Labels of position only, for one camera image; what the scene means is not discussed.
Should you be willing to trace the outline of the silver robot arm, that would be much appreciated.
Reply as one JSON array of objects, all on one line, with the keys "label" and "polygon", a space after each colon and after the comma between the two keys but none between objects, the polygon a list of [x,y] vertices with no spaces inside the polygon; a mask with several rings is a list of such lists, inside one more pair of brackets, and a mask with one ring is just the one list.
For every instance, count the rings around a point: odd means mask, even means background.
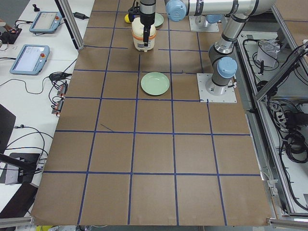
[{"label": "silver robot arm", "polygon": [[[236,102],[233,89],[236,87],[237,62],[226,53],[220,53],[218,45],[210,47],[209,58],[214,73],[198,73],[198,90],[201,101],[208,99],[213,102]],[[150,72],[141,79],[142,90],[152,96],[167,92],[170,80],[159,72]]]},{"label": "silver robot arm", "polygon": [[217,52],[230,54],[242,28],[250,16],[269,10],[274,0],[166,0],[166,13],[170,20],[178,22],[185,16],[229,16],[221,38],[214,44]]}]

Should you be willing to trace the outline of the person's hand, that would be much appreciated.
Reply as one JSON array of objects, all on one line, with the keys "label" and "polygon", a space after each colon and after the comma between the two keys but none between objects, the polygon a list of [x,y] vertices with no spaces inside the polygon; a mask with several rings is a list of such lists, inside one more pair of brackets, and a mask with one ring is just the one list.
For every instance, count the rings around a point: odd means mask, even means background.
[{"label": "person's hand", "polygon": [[2,19],[0,19],[0,26],[3,27],[6,31],[10,31],[12,29],[12,27]]}]

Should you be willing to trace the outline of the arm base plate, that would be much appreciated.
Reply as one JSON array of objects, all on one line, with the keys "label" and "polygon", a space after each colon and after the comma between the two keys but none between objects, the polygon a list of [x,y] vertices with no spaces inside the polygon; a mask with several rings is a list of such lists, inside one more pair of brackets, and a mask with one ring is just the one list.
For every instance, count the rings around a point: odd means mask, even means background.
[{"label": "arm base plate", "polygon": [[217,86],[212,81],[211,73],[197,73],[200,102],[237,103],[234,87],[230,80],[226,86]]},{"label": "arm base plate", "polygon": [[221,15],[189,16],[190,30],[192,32],[218,33],[218,22]]}]

